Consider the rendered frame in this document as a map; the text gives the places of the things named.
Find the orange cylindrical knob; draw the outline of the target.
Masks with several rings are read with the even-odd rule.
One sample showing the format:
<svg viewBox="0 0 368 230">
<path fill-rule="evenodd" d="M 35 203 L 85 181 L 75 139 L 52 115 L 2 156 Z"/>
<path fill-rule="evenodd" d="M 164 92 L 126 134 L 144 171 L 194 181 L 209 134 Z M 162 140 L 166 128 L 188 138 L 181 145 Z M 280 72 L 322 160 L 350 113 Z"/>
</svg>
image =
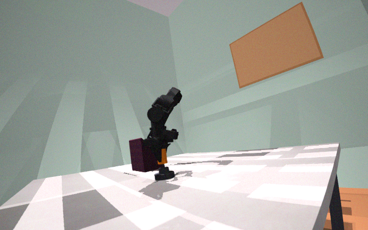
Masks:
<svg viewBox="0 0 368 230">
<path fill-rule="evenodd" d="M 161 162 L 158 162 L 158 164 L 166 164 L 166 163 L 168 163 L 166 149 L 162 149 L 162 160 Z"/>
</svg>

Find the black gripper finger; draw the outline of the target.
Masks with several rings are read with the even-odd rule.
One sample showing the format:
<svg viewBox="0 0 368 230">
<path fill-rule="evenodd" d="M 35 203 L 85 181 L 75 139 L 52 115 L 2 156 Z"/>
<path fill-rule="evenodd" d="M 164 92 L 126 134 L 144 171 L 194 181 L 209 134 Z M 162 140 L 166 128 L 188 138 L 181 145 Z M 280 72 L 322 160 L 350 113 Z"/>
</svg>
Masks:
<svg viewBox="0 0 368 230">
<path fill-rule="evenodd" d="M 162 147 L 162 149 L 166 149 L 167 151 L 167 147 L 169 146 L 170 144 L 164 144 L 164 146 Z"/>
<path fill-rule="evenodd" d="M 157 146 L 149 146 L 148 148 L 150 148 L 150 150 L 152 151 L 152 153 L 155 155 L 156 159 L 158 160 L 158 162 L 161 162 L 162 160 L 162 147 L 163 145 L 157 145 Z"/>
</svg>

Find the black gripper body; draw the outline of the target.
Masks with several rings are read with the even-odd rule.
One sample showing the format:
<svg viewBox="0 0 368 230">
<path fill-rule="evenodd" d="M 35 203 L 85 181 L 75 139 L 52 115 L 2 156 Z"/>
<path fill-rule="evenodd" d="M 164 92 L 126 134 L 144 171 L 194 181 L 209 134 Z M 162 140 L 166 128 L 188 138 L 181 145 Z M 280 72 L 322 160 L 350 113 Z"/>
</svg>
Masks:
<svg viewBox="0 0 368 230">
<path fill-rule="evenodd" d="M 150 130 L 152 130 L 152 137 L 145 138 L 143 140 L 143 146 L 157 146 L 157 145 L 168 144 L 170 142 L 173 142 L 173 139 L 171 138 L 161 139 L 162 127 L 166 127 L 166 126 L 164 126 L 164 124 L 151 125 Z"/>
</svg>

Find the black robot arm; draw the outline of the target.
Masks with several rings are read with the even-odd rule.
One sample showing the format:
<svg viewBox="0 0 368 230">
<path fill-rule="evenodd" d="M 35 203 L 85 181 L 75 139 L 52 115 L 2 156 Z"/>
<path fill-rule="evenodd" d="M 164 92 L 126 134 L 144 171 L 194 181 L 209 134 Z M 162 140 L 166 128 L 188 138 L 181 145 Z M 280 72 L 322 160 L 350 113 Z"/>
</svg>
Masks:
<svg viewBox="0 0 368 230">
<path fill-rule="evenodd" d="M 152 108 L 148 110 L 147 116 L 151 121 L 151 125 L 165 124 L 173 108 L 180 102 L 182 95 L 181 91 L 175 87 L 169 89 L 166 95 L 161 95 L 152 104 Z M 161 139 L 171 138 L 177 140 L 178 134 L 176 129 L 166 130 L 166 127 L 161 129 Z"/>
</svg>

